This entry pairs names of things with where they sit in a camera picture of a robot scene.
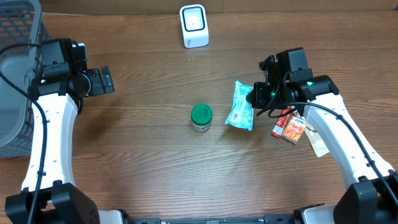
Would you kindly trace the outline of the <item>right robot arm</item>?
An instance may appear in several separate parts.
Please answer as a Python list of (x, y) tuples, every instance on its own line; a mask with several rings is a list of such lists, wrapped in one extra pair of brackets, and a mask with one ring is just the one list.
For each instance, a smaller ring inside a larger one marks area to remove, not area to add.
[(370, 145), (327, 75), (314, 76), (303, 48), (259, 62), (264, 82), (247, 101), (260, 113), (291, 107), (317, 131), (338, 165), (346, 192), (336, 205), (309, 205), (282, 223), (397, 223), (397, 172)]

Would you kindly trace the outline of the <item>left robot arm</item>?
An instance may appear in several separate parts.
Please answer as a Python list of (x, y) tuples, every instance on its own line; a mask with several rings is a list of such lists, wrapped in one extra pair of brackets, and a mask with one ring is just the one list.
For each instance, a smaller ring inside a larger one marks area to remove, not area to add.
[(24, 91), (1, 78), (32, 103), (34, 130), (29, 168), (21, 192), (6, 198), (13, 223), (122, 223), (119, 210), (99, 210), (78, 190), (72, 171), (72, 136), (83, 99), (114, 91), (108, 67), (89, 69), (86, 49), (71, 39), (37, 45), (45, 62)]

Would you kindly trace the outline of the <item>teal wet wipes pack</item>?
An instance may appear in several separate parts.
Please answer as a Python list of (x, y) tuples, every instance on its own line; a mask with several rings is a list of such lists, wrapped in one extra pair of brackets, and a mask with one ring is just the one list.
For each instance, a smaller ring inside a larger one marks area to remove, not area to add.
[(252, 108), (252, 104), (246, 100), (246, 97), (252, 90), (252, 86), (242, 84), (239, 81), (235, 82), (233, 104), (225, 124), (252, 131), (254, 109)]

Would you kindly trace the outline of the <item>brown white snack bag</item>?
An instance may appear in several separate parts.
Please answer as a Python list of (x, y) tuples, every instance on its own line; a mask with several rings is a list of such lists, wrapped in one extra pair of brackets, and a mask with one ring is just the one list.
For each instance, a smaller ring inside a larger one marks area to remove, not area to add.
[(329, 150), (326, 147), (323, 139), (311, 124), (307, 124), (305, 134), (307, 135), (312, 149), (317, 157), (322, 157), (329, 153)]

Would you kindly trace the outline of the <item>red snack bar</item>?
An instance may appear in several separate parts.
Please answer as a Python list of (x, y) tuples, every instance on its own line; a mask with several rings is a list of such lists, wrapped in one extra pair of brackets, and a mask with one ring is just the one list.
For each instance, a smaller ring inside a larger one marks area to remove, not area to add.
[(289, 111), (290, 111), (289, 108), (281, 111), (281, 113), (278, 117), (278, 120), (271, 132), (272, 136), (274, 136), (276, 138), (282, 137), (282, 133), (283, 133), (285, 127), (287, 126), (287, 123), (289, 122), (290, 117), (291, 117), (291, 113), (288, 113)]

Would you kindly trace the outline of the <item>teal orange tissue pack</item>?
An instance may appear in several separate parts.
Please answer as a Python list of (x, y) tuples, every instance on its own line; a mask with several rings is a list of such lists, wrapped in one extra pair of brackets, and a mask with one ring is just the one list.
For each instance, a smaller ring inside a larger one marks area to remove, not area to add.
[(304, 133), (307, 126), (308, 122), (305, 119), (292, 114), (289, 122), (282, 132), (282, 137), (296, 144), (299, 141), (301, 135)]

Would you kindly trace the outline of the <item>green lid jar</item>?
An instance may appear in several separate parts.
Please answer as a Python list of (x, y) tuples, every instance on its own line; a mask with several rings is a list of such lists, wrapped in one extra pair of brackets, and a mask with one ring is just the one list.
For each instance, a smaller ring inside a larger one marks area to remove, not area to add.
[(192, 126), (196, 131), (207, 131), (213, 119), (213, 112), (206, 104), (195, 105), (191, 110), (190, 115)]

